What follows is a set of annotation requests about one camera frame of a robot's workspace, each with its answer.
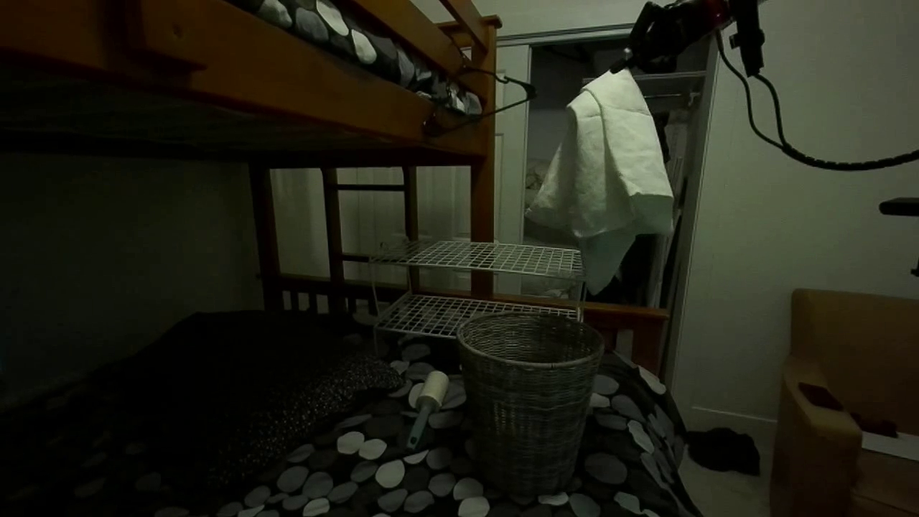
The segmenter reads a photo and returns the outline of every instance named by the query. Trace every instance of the bottom bunk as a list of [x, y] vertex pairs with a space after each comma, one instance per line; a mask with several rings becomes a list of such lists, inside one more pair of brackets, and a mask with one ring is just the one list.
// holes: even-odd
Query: bottom bunk
[[[448, 371], [409, 451], [410, 386]], [[443, 339], [373, 343], [351, 319], [190, 316], [142, 352], [0, 415], [0, 513], [697, 513], [666, 386], [608, 355], [565, 493], [478, 478]]]

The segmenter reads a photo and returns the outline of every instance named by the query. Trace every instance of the top bunk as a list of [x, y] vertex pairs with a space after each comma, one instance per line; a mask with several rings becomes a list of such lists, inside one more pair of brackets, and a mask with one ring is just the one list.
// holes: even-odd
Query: top bunk
[[470, 0], [0, 0], [0, 141], [257, 162], [478, 162], [493, 32]]

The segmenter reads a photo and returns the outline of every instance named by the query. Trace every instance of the white cloth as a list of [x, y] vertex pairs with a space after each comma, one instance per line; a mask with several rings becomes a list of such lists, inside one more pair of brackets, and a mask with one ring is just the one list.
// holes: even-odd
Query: white cloth
[[621, 269], [636, 236], [673, 233], [673, 185], [654, 118], [633, 72], [601, 73], [565, 109], [529, 218], [572, 233], [591, 293]]

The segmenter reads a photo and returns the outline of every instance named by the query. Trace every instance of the wire shelf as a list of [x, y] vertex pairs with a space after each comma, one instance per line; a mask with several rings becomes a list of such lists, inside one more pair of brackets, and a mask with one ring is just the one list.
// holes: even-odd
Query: wire shelf
[[456, 239], [422, 246], [404, 263], [427, 269], [489, 269], [511, 276], [580, 277], [580, 250], [574, 246], [535, 246]]
[[508, 300], [482, 300], [482, 297], [452, 297], [452, 295], [402, 295], [396, 297], [376, 329], [384, 333], [409, 333], [409, 335], [433, 335], [433, 339], [456, 339], [460, 323], [475, 316], [489, 313], [552, 313], [578, 319], [574, 306], [547, 306], [547, 305], [508, 305]]

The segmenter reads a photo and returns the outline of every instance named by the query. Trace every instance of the floor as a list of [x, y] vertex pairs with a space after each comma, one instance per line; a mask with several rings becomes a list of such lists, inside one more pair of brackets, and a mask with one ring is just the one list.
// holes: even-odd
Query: floor
[[771, 517], [772, 432], [750, 430], [750, 435], [762, 453], [758, 476], [706, 471], [687, 453], [680, 476], [703, 517]]

